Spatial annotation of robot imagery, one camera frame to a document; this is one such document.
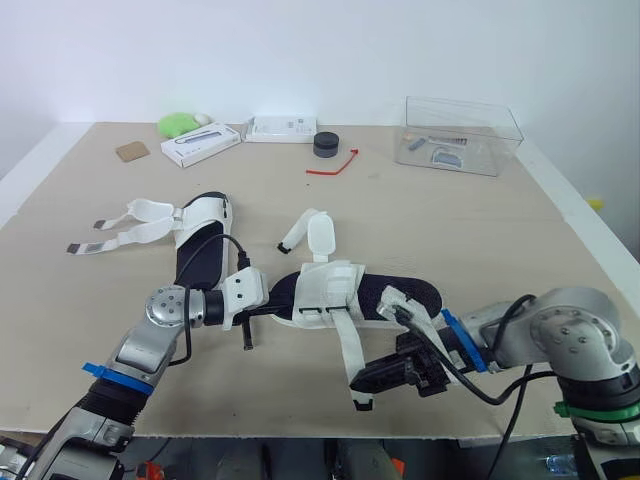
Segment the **gray robot arm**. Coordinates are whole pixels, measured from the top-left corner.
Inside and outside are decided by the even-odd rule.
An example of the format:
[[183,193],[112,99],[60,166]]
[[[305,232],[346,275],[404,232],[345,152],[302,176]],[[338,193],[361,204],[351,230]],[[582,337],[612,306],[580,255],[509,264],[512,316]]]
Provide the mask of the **gray robot arm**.
[[[409,383],[422,396],[440,393],[449,383],[441,372],[442,355],[457,377],[549,362],[563,396],[554,410],[570,418],[585,439],[599,477],[608,478],[603,465],[611,459],[631,458],[640,472],[640,370],[633,347],[620,335],[616,308],[604,293],[560,288],[438,324],[419,318],[414,300],[389,289],[395,290],[383,292],[378,312],[410,332],[398,337],[395,354],[367,364],[351,388],[378,393]],[[511,311],[512,305],[519,306]],[[426,322],[437,333],[425,329]],[[442,348],[426,338],[411,343],[411,337],[441,340]],[[433,361],[434,348],[441,350],[436,355],[440,362]],[[474,355],[479,360],[472,362]]]
[[[142,320],[107,362],[85,365],[97,379],[51,430],[29,479],[122,478],[124,469],[113,453],[123,451],[133,437],[136,417],[172,365],[179,335],[202,325],[231,328],[237,324],[234,317],[267,301],[264,275],[253,267],[225,279],[220,290],[187,291],[178,285],[157,289],[146,301]],[[25,464],[18,479],[28,467]]]

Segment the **orange object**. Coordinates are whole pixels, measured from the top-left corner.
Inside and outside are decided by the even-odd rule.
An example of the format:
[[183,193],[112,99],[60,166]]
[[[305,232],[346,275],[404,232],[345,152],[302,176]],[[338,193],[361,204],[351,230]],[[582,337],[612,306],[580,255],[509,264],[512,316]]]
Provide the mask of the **orange object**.
[[164,470],[156,463],[144,462],[136,468],[138,480],[164,480]]
[[343,166],[341,166],[338,170],[335,170],[333,172],[325,172],[324,170],[307,170],[307,173],[310,173],[312,175],[338,175],[340,172],[342,172],[342,170],[347,168],[347,166],[351,163],[351,161],[354,158],[356,158],[357,154],[358,154],[358,149],[357,148],[352,148],[351,149],[351,158],[349,160],[347,160],[347,162]]
[[392,458],[391,463],[393,463],[393,466],[396,467],[396,470],[398,470],[400,476],[404,477],[404,468],[406,464],[402,460],[399,460],[397,458]]

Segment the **beige tabletop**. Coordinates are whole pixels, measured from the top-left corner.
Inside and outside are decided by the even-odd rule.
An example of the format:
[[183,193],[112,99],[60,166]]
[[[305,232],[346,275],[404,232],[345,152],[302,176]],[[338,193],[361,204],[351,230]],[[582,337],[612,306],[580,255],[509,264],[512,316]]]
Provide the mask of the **beige tabletop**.
[[[101,255],[65,253],[71,242],[109,238],[91,228],[94,221],[118,216],[134,198],[182,205],[203,192],[226,193],[232,233],[270,285],[310,260],[306,245],[288,256],[275,245],[314,207],[334,219],[332,258],[428,280],[458,314],[523,293],[596,287],[616,303],[640,350],[640,322],[517,161],[498,178],[403,166],[393,162],[390,128],[333,130],[341,138],[334,159],[315,158],[309,145],[241,144],[182,170],[160,152],[152,125],[92,127],[0,230],[0,429],[47,430],[91,384],[83,363],[104,362],[141,318],[147,295],[173,279],[169,238]],[[114,149],[134,140],[151,155],[123,163]],[[305,174],[335,168],[351,147],[360,155],[341,175]],[[238,329],[195,330],[192,360],[167,371],[137,433],[477,438],[501,434],[513,407],[513,399],[485,405],[462,387],[423,399],[405,386],[377,395],[373,412],[356,412],[334,331],[268,317],[253,325],[251,352]],[[391,331],[361,336],[368,360],[393,350]],[[497,394],[520,374],[471,377]],[[554,380],[531,384],[515,434],[572,432],[552,412],[559,399]]]

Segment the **red cable tie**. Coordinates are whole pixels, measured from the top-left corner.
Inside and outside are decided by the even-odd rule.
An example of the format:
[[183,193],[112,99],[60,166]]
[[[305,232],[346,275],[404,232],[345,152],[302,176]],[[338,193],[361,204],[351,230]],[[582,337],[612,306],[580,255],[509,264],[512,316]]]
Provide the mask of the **red cable tie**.
[[341,166],[338,170],[335,170],[333,172],[329,171],[324,171],[324,170],[306,170],[307,173],[310,173],[312,175],[338,175],[340,172],[342,172],[342,170],[344,170],[345,168],[347,168],[347,166],[351,163],[351,161],[356,158],[356,155],[358,154],[358,149],[357,148],[352,148],[351,150],[351,158],[349,160],[346,161],[346,163]]

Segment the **small white box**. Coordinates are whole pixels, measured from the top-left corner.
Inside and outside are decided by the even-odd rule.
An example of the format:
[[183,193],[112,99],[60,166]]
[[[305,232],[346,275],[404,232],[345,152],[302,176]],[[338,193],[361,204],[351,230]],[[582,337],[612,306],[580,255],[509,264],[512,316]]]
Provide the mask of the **small white box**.
[[316,117],[253,117],[249,120],[246,142],[313,143]]
[[215,122],[162,142],[160,147],[162,153],[185,168],[238,143],[240,133]]

